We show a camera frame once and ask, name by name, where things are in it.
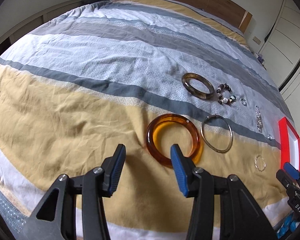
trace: striped bedspread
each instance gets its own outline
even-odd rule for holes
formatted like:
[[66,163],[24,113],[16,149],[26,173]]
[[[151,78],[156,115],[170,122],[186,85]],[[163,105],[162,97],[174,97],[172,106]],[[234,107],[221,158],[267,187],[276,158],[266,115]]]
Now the striped bedspread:
[[[205,77],[215,89],[227,83],[237,101],[220,105],[192,96],[181,83],[187,72]],[[13,234],[18,236],[58,175],[85,174],[123,143],[127,158],[118,189],[104,199],[110,236],[185,239],[193,200],[183,197],[173,170],[157,163],[145,146],[146,127],[165,113],[184,115],[198,129],[208,115],[223,116],[234,132],[230,151],[220,154],[203,145],[197,166],[217,176],[237,174],[273,226],[290,211],[275,174],[278,121],[293,120],[243,34],[174,1],[104,1],[45,23],[0,56],[0,213]],[[212,122],[205,134],[216,147],[229,142],[223,122]],[[185,128],[171,125],[158,147],[167,155],[173,143],[189,152]],[[263,172],[255,168],[257,155],[266,161]],[[218,239],[218,198],[215,203]],[[76,214],[82,237],[80,198]]]

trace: yellow stripe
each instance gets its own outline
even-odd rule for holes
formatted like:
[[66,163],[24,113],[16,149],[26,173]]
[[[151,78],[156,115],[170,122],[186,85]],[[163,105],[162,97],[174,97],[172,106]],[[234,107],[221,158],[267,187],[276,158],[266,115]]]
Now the yellow stripe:
[[214,28],[215,30],[223,33],[224,35],[228,36],[229,38],[237,41],[239,44],[245,46],[248,48],[247,42],[244,37],[239,35],[238,33],[230,30],[229,28],[223,26],[222,24],[216,22],[215,20],[212,20],[210,18],[204,17],[197,12],[191,10],[190,8],[183,6],[181,4],[172,3],[166,0],[118,0],[120,1],[132,1],[136,3],[141,3],[145,5],[151,5],[151,6],[157,6],[160,8],[169,9],[172,11],[175,11],[177,13],[183,14],[185,16],[191,17],[195,20],[198,20],[206,25],[209,25],[210,27]]
[[[187,231],[193,200],[183,197],[173,170],[158,164],[145,147],[146,127],[157,114],[146,104],[122,105],[117,98],[114,102],[54,86],[0,65],[0,149],[31,183],[47,190],[59,174],[85,174],[123,143],[127,157],[118,189],[104,198],[107,221],[159,232]],[[229,140],[221,128],[207,127],[205,135],[220,148]],[[161,150],[169,156],[170,146],[178,143],[185,153],[191,141],[185,128],[171,125],[162,135]],[[275,177],[278,149],[234,134],[228,153],[206,145],[203,150],[198,166],[221,177],[237,174],[262,208],[286,196]],[[266,160],[264,172],[254,166],[259,154]],[[215,226],[220,225],[217,200]]]

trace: silver ring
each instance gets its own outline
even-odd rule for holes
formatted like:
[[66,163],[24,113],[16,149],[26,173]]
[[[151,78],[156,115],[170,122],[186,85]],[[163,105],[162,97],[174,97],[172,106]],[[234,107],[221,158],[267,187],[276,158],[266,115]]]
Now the silver ring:
[[[258,165],[257,165],[257,159],[258,159],[258,158],[261,158],[261,159],[263,160],[264,165],[263,165],[263,169],[262,169],[262,170],[260,170],[260,169],[258,168]],[[256,166],[256,168],[257,168],[258,171],[264,171],[265,168],[266,168],[266,160],[265,160],[261,155],[257,155],[257,157],[256,157],[255,160],[254,160],[254,165]]]
[[[228,147],[227,147],[225,150],[219,150],[219,149],[213,147],[213,146],[206,140],[206,138],[204,137],[204,129],[203,129],[203,126],[205,125],[205,123],[206,123],[207,121],[209,121],[209,120],[212,119],[212,118],[220,118],[220,119],[222,119],[223,121],[225,121],[225,123],[227,124],[227,126],[228,126],[228,128],[229,128],[230,136],[231,136],[231,141],[230,141]],[[217,114],[208,116],[208,117],[202,122],[202,125],[201,125],[201,135],[202,135],[202,138],[203,138],[204,142],[205,142],[212,150],[214,150],[214,151],[217,152],[217,153],[226,153],[227,151],[230,150],[230,148],[231,148],[231,146],[232,146],[232,143],[233,143],[233,134],[232,134],[232,130],[231,130],[230,125],[227,123],[227,121],[226,121],[222,116],[217,115]]]

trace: blue gripper pad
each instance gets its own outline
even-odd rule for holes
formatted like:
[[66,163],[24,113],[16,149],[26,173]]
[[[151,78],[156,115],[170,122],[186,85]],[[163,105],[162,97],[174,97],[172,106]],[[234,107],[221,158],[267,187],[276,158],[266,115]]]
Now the blue gripper pad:
[[181,163],[180,155],[178,154],[178,152],[180,152],[183,157],[183,154],[178,144],[172,145],[170,148],[170,158],[171,158],[173,170],[176,175],[180,191],[183,193],[185,197],[187,197],[189,193],[189,189],[187,184],[186,171],[184,170],[184,167]]
[[298,180],[300,178],[300,175],[299,175],[299,171],[297,171],[295,169],[295,167],[293,167],[291,165],[291,163],[285,163],[283,165],[283,169],[295,180]]
[[121,176],[121,171],[123,168],[124,161],[126,159],[126,147],[123,144],[119,144],[114,152],[111,161],[114,161],[112,172],[110,173],[110,185],[108,188],[108,193],[113,194],[117,190],[119,179]]

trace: white bead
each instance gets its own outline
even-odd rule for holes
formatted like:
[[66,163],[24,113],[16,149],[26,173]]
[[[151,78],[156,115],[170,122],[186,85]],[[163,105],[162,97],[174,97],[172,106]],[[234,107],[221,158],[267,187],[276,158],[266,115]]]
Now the white bead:
[[222,102],[223,102],[224,104],[228,103],[228,98],[223,98],[223,99],[222,99]]

